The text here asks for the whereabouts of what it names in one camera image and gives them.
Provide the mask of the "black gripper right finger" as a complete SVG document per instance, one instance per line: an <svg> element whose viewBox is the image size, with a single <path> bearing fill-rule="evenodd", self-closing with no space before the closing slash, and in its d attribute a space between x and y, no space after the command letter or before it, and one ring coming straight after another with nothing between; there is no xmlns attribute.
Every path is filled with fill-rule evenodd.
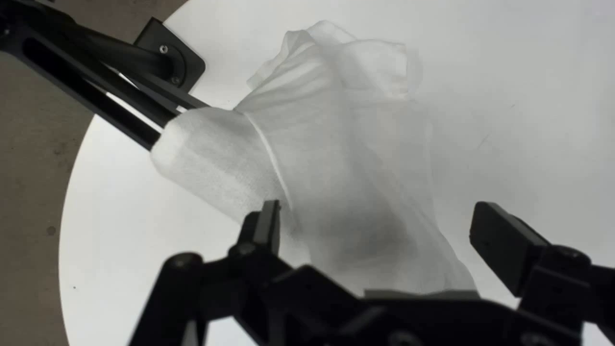
<svg viewBox="0 0 615 346"><path fill-rule="evenodd" d="M522 296L532 267L547 252L553 252L555 260L560 260L562 265L580 267L589 263L589 258L582 252L551 244L528 223L495 202L474 204L468 240L491 273L516 298Z"/></svg>

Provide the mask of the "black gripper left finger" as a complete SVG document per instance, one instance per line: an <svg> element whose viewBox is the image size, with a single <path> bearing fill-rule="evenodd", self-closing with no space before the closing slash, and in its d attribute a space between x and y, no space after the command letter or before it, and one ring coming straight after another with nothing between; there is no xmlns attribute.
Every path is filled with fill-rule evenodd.
<svg viewBox="0 0 615 346"><path fill-rule="evenodd" d="M272 281L282 273L280 202L268 200L245 215L236 244L228 250L238 275L247 283Z"/></svg>

